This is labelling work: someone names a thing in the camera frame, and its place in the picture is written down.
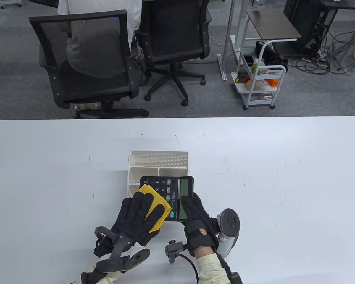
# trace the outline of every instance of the cleaning cloth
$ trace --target cleaning cloth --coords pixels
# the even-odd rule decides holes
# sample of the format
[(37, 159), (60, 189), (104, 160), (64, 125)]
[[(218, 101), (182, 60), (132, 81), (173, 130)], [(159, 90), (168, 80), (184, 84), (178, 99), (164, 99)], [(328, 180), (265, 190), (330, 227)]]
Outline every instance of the cleaning cloth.
[(159, 221), (151, 229), (150, 233), (158, 231), (160, 229), (160, 227), (162, 226), (164, 220), (167, 218), (168, 214), (171, 212), (171, 206), (150, 185), (146, 185), (146, 184), (143, 185), (142, 188), (139, 191), (142, 192), (143, 194), (151, 193), (153, 195), (153, 197), (154, 197), (153, 204), (151, 205), (150, 210), (147, 213), (146, 218), (148, 217), (148, 215), (150, 215), (151, 212), (153, 212), (154, 208), (157, 205), (162, 204), (164, 206), (164, 208), (165, 208), (165, 212), (164, 212), (163, 216), (159, 219)]

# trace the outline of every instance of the black mesh chair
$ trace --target black mesh chair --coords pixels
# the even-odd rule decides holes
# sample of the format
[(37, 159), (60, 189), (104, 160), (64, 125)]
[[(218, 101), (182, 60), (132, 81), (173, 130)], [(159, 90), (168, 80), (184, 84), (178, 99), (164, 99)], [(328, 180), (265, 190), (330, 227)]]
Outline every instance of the black mesh chair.
[(49, 74), (54, 101), (101, 103), (101, 109), (77, 110), (99, 118), (149, 115), (145, 109), (112, 109), (114, 101), (138, 95), (134, 41), (130, 53), (126, 11), (29, 18), (41, 43), (40, 65)]
[(58, 8), (59, 0), (29, 0), (29, 2), (53, 7), (53, 8)]
[[(168, 80), (173, 79), (188, 105), (188, 95), (179, 77), (200, 78), (206, 84), (205, 75), (179, 70), (180, 62), (194, 58), (204, 59), (210, 53), (208, 26), (212, 18), (207, 11), (209, 0), (144, 0), (142, 20), (136, 32), (137, 40), (145, 55), (148, 76), (150, 72), (163, 74), (145, 96), (151, 95)], [(170, 65), (169, 70), (156, 65)]]

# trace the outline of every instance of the dark desk surface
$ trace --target dark desk surface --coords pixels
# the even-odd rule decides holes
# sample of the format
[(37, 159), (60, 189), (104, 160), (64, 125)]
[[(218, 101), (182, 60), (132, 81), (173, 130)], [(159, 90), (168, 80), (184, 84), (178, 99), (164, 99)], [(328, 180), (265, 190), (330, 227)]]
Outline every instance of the dark desk surface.
[(259, 36), (265, 41), (301, 38), (281, 9), (247, 11), (247, 14)]
[(350, 4), (347, 0), (340, 0), (339, 2), (334, 2), (334, 0), (321, 0), (321, 3), (327, 7), (355, 10), (355, 7), (350, 6)]

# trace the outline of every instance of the orange object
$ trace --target orange object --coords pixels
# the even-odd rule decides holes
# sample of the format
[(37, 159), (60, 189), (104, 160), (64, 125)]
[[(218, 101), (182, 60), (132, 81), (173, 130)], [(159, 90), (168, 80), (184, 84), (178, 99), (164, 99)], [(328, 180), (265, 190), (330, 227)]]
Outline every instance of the orange object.
[(271, 87), (277, 87), (279, 85), (279, 81), (277, 79), (266, 79), (266, 81)]

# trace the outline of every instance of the calculator display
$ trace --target calculator display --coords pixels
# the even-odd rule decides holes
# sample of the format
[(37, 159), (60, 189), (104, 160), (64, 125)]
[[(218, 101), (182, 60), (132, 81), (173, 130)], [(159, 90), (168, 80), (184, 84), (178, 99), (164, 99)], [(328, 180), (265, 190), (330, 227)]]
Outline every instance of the calculator display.
[[(180, 180), (180, 199), (184, 195), (188, 195), (188, 179)], [(179, 219), (187, 219), (187, 214), (185, 213), (181, 203), (179, 208)]]

